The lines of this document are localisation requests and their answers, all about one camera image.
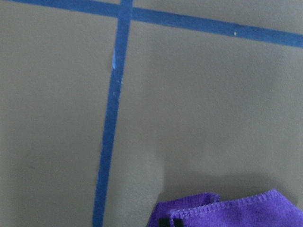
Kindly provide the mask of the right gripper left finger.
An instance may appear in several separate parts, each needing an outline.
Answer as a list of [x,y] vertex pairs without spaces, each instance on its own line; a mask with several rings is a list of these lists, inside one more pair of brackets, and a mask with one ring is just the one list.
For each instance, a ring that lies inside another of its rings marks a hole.
[[169,219],[168,218],[160,218],[158,221],[158,227],[169,227]]

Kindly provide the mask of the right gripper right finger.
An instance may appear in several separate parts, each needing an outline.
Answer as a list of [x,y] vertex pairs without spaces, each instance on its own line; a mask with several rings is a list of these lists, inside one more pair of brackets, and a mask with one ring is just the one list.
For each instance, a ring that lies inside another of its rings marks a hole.
[[174,227],[183,227],[183,220],[179,218],[174,218],[173,225]]

